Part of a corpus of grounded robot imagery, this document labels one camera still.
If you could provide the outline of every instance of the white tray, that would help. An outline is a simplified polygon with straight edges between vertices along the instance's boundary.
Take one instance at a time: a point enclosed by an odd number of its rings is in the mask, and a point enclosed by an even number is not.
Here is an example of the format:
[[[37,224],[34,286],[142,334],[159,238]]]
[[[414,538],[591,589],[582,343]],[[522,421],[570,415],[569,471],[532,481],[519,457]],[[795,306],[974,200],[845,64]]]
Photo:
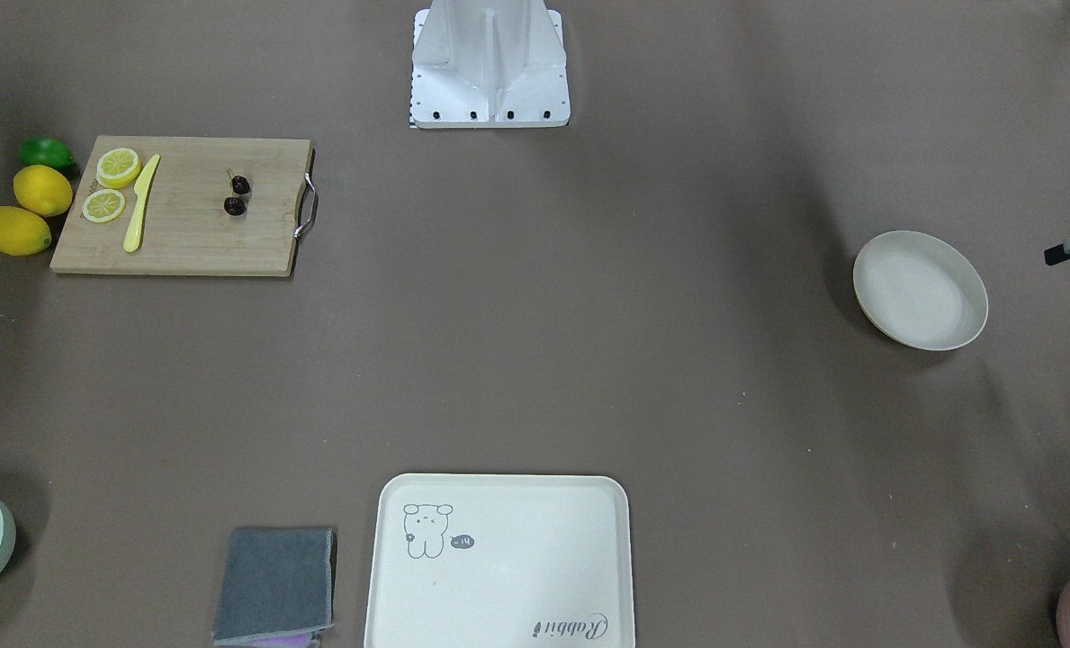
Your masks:
[[[399,475],[382,489],[366,648],[632,648],[630,511],[597,476]]]

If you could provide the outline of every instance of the knife handle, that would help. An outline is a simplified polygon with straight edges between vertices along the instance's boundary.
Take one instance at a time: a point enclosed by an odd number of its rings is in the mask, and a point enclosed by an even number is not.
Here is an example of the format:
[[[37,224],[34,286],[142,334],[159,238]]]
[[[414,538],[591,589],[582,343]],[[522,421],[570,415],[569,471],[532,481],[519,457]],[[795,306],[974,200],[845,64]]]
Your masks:
[[[147,197],[139,196],[135,201],[135,211],[131,214],[131,225],[127,226],[127,234],[122,238],[122,249],[128,253],[139,249],[143,245],[143,213],[147,211]]]

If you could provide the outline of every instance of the lemon slice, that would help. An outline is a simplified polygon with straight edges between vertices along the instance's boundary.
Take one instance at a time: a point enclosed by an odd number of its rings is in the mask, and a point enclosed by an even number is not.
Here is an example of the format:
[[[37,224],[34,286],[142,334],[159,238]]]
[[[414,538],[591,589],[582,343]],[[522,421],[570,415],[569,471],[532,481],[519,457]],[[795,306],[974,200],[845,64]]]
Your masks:
[[[107,189],[122,189],[139,176],[142,165],[139,154],[131,149],[113,149],[103,153],[98,166],[94,169],[94,178]]]
[[[98,189],[82,201],[82,217],[91,222],[114,220],[127,207],[127,199],[114,189]]]

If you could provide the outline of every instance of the white plate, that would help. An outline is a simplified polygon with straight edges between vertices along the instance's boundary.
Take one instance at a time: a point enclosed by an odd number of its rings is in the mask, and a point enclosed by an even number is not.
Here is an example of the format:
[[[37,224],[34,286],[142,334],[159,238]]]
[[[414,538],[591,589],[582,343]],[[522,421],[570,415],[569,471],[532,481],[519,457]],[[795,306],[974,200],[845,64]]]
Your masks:
[[[871,238],[855,259],[855,295],[881,331],[915,349],[959,349],[987,324],[987,288],[975,266],[920,232]]]
[[[382,489],[366,648],[632,648],[630,511],[596,476],[399,475]]]

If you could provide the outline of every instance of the white metal bracket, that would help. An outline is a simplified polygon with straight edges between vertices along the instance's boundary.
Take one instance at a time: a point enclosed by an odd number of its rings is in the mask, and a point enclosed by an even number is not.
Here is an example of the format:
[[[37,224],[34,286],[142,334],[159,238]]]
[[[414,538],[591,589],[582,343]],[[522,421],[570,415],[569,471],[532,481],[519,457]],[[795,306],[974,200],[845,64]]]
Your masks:
[[[415,15],[411,126],[539,128],[570,120],[563,16],[542,0],[434,0]]]

